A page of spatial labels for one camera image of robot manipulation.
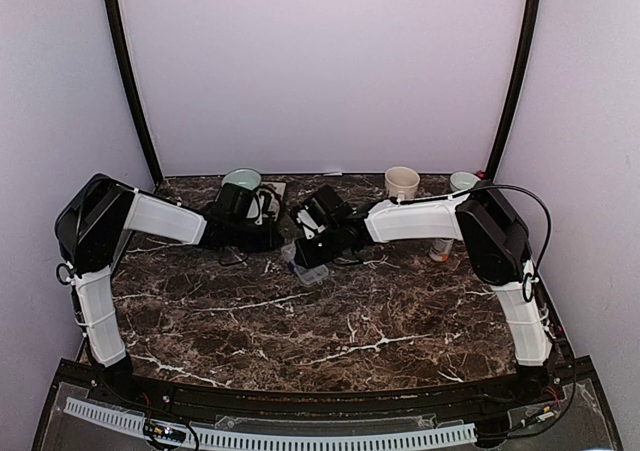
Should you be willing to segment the clear plastic pill organizer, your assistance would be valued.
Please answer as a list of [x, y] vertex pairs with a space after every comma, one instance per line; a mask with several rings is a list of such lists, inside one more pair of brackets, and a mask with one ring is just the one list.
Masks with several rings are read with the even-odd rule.
[[294, 262], [295, 255], [296, 247], [294, 243], [286, 244], [281, 248], [281, 256], [285, 261], [286, 268], [303, 286], [320, 284], [329, 276], [329, 269], [326, 265], [305, 268]]

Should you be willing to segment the orange pill bottle grey cap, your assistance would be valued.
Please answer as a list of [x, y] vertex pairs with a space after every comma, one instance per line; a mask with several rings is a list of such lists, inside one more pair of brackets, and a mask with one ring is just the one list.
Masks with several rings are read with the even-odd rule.
[[436, 238], [431, 242], [429, 257], [434, 262], [446, 262], [451, 254], [454, 239]]

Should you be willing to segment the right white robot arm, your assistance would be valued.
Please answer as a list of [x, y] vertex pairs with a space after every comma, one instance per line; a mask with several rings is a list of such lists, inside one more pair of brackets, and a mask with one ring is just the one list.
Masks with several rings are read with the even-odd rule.
[[504, 196], [506, 186], [480, 181], [472, 188], [413, 200], [391, 197], [359, 208], [325, 185], [294, 207], [290, 216], [304, 233], [294, 261], [311, 269], [344, 251], [393, 241], [453, 239], [464, 243], [476, 277], [502, 306], [518, 365], [528, 367], [510, 384], [521, 405], [534, 403], [549, 387], [542, 366], [552, 350], [546, 316], [536, 302], [539, 259], [529, 230]]

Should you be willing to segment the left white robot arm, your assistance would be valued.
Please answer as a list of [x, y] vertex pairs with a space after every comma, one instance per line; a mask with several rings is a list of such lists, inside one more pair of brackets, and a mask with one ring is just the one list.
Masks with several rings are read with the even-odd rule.
[[157, 197], [98, 173], [63, 209], [54, 225], [64, 285], [72, 288], [76, 322], [93, 358], [109, 368], [126, 360], [112, 294], [112, 276], [130, 239], [153, 235], [179, 246], [273, 251], [284, 243], [282, 196], [260, 185], [225, 183], [200, 210]]

